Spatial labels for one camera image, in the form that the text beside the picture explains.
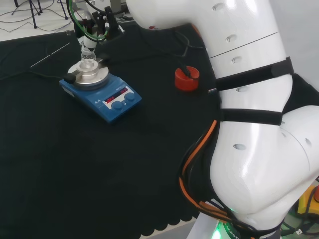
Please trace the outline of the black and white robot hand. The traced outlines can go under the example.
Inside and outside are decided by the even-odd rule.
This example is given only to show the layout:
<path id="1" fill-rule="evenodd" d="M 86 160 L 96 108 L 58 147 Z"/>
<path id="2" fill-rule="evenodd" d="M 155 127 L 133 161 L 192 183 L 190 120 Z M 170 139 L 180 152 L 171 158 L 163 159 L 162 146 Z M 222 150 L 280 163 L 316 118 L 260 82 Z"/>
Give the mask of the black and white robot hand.
<path id="1" fill-rule="evenodd" d="M 120 0 L 68 0 L 67 9 L 80 45 L 90 50 L 125 32 L 120 20 L 128 8 Z"/>

